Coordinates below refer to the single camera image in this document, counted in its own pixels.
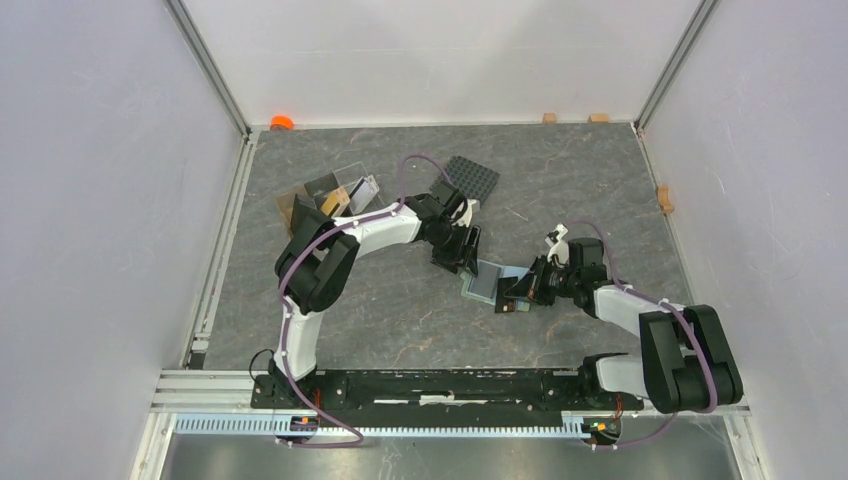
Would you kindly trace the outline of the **black credit card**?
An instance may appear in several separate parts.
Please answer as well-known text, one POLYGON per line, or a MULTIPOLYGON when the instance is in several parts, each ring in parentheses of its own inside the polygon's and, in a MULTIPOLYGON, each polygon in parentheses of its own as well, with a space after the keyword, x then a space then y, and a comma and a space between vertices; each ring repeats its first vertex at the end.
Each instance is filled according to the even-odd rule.
POLYGON ((497 281, 501 277, 502 272, 502 265, 479 260, 477 263, 477 275, 470 281, 468 292, 487 299, 494 298, 497 281))
POLYGON ((519 299, 509 291, 516 285, 516 276, 502 277, 497 280, 495 290, 495 313, 505 314, 518 311, 519 299))

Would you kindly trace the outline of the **green card holder wallet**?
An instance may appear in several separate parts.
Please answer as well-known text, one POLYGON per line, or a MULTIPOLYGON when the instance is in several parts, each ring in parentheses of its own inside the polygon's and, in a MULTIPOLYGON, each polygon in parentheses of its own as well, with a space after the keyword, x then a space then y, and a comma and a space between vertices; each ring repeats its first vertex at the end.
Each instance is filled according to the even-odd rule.
POLYGON ((463 273, 460 290, 462 297, 485 303, 494 308, 496 314, 528 312, 530 302, 519 298, 507 297, 505 289, 527 272, 527 268, 506 266, 486 260, 477 261, 477 275, 463 273))

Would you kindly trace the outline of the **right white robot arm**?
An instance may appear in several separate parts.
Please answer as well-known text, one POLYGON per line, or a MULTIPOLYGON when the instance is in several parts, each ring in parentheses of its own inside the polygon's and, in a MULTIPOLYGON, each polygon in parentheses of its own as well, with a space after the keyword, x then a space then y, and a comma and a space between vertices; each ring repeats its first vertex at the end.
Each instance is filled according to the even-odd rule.
POLYGON ((559 252, 537 257, 529 270, 500 289, 507 299, 551 306, 569 299, 594 319, 614 324, 639 340, 639 352, 586 357, 577 392, 591 408, 617 394, 648 400, 664 414, 708 413, 741 401, 744 386, 717 311, 649 297, 616 279, 597 238, 565 242, 559 252))

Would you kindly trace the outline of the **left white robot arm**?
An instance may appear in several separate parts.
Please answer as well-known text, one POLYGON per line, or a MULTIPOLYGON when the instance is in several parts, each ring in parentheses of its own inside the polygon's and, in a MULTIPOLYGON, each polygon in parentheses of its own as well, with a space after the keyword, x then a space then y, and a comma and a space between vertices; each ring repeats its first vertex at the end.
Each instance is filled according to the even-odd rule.
POLYGON ((471 200, 449 183, 352 217, 308 211, 293 227, 274 267, 283 305, 273 357, 274 370, 282 374, 276 383, 278 397, 295 408, 312 399, 314 381, 309 375, 317 366, 322 319, 340 298, 359 258, 394 245, 425 242, 432 248, 434 265, 475 276, 481 235, 471 200))

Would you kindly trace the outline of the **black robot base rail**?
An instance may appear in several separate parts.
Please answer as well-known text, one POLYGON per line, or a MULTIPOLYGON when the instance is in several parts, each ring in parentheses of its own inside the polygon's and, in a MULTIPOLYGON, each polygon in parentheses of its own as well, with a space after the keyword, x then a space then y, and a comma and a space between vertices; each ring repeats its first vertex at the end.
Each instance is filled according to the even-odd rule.
POLYGON ((295 386, 272 369, 253 378, 251 406, 318 407, 356 429, 555 427, 562 413, 643 409, 626 393, 589 386, 574 369, 317 370, 295 386))

